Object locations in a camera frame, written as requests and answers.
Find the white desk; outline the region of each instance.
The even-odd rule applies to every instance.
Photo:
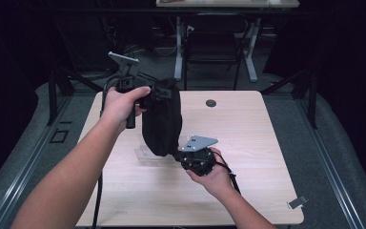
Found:
[[[209,108],[206,100],[216,106]],[[94,100],[81,138],[97,122],[101,94]],[[296,198],[275,131],[259,92],[181,92],[182,135],[218,138],[242,196],[274,224],[298,224],[301,209],[289,209]],[[136,128],[117,140],[103,170],[101,226],[232,225],[230,215],[171,157],[137,155],[145,148],[141,118]],[[77,226],[92,225],[96,199],[91,200]]]
[[[289,9],[297,8],[299,2],[297,0],[183,0],[170,3],[161,3],[160,0],[156,0],[158,7],[165,8],[275,8],[275,9]],[[252,23],[249,35],[251,37],[248,50],[244,53],[246,67],[251,82],[257,82],[257,75],[254,69],[254,62],[252,60],[252,54],[254,52],[254,44],[257,38],[257,34],[260,27],[260,19],[257,19]],[[182,28],[180,24],[180,18],[177,17],[176,22],[176,64],[174,69],[174,78],[181,79],[182,75],[182,49],[181,49],[181,34]]]

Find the forearm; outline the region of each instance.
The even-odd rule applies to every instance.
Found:
[[[239,229],[275,228],[236,190],[216,198],[225,206]]]
[[[12,227],[74,227],[112,151],[118,127],[101,119],[35,187]]]

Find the hand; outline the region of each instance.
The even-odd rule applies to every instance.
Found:
[[[221,152],[212,147],[210,149],[217,153],[214,154],[216,161],[224,163],[222,158],[218,155],[221,155]],[[218,199],[228,195],[231,191],[236,192],[231,184],[231,179],[228,175],[227,169],[220,165],[214,165],[213,170],[203,177],[199,177],[191,170],[186,170],[186,172],[194,182],[203,185],[211,195]]]
[[[112,87],[108,90],[105,102],[105,109],[101,119],[109,120],[113,125],[118,127],[118,134],[126,129],[126,119],[132,111],[134,102],[151,92],[149,87],[136,88],[128,93],[121,94]],[[141,115],[145,110],[135,109],[135,115]]]

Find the black handle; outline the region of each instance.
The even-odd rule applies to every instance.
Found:
[[[135,128],[135,104],[132,106],[132,112],[130,113],[129,117],[127,118],[127,129],[134,129]]]

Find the metal bracket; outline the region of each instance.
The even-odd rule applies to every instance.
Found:
[[[139,63],[138,59],[130,58],[128,56],[120,55],[114,52],[109,52],[108,55],[119,65],[121,70],[126,66],[137,66]]]
[[[215,138],[192,135],[186,145],[182,147],[182,152],[196,152],[217,142],[218,140]]]
[[[303,204],[308,202],[308,199],[305,196],[301,196],[299,198],[294,199],[291,202],[287,202],[287,205],[291,209],[295,209],[297,207],[303,207]]]

